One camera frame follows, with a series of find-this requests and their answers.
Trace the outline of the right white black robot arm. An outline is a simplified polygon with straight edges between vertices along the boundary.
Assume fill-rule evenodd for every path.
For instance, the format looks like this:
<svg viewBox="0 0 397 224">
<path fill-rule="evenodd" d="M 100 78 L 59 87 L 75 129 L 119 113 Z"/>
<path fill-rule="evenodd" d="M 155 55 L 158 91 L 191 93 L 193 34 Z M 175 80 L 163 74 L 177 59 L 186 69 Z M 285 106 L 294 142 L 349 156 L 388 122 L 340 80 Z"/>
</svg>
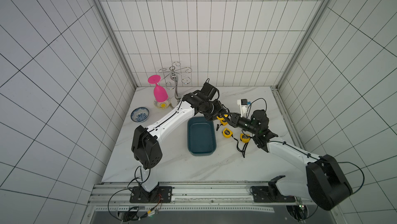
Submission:
<svg viewBox="0 0 397 224">
<path fill-rule="evenodd" d="M 300 172 L 296 178 L 279 175 L 269 182 L 270 191 L 282 196 L 312 200 L 323 210 L 329 211 L 354 194 L 340 163 L 330 155 L 319 156 L 285 141 L 276 141 L 277 134 L 268 125 L 265 110 L 256 110 L 251 118 L 239 113 L 221 113 L 230 126 L 251 133 L 256 146 L 293 165 Z"/>
</svg>

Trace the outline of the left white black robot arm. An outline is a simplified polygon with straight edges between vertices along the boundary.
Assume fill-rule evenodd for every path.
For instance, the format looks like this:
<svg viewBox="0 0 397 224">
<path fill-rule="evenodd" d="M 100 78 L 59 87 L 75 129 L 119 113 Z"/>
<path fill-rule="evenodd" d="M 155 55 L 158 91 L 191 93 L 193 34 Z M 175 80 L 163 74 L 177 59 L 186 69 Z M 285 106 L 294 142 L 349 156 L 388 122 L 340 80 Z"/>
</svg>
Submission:
<svg viewBox="0 0 397 224">
<path fill-rule="evenodd" d="M 148 127 L 140 125 L 135 129 L 131 150 L 143 170 L 139 185 L 145 192 L 152 192 L 159 184 L 153 168 L 162 159 L 162 141 L 183 122 L 198 113 L 208 121 L 213 121 L 225 114 L 226 110 L 219 101 L 219 97 L 219 90 L 209 82 L 205 82 L 200 90 L 185 94 L 177 107 L 159 121 Z"/>
</svg>

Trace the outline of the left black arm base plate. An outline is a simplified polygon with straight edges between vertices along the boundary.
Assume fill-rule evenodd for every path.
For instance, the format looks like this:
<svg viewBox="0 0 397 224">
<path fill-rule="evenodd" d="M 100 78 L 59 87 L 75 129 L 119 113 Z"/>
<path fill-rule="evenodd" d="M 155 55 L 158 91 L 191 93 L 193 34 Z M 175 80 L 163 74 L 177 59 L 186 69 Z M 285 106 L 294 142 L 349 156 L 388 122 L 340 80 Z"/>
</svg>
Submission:
<svg viewBox="0 0 397 224">
<path fill-rule="evenodd" d="M 141 186 L 132 188 L 130 203 L 170 203 L 173 187 L 156 186 L 151 192 L 147 192 Z"/>
</svg>

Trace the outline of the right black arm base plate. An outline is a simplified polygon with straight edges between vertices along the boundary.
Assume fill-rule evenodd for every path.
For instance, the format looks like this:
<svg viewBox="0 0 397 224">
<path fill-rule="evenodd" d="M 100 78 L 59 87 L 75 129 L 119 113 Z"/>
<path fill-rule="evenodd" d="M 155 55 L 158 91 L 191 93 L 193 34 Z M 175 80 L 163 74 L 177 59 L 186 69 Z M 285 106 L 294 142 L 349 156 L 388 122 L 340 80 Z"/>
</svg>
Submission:
<svg viewBox="0 0 397 224">
<path fill-rule="evenodd" d="M 251 186 L 250 193 L 255 203 L 294 203 L 295 197 L 281 195 L 276 187 L 278 180 L 284 178 L 280 175 L 268 182 L 267 186 Z"/>
</svg>

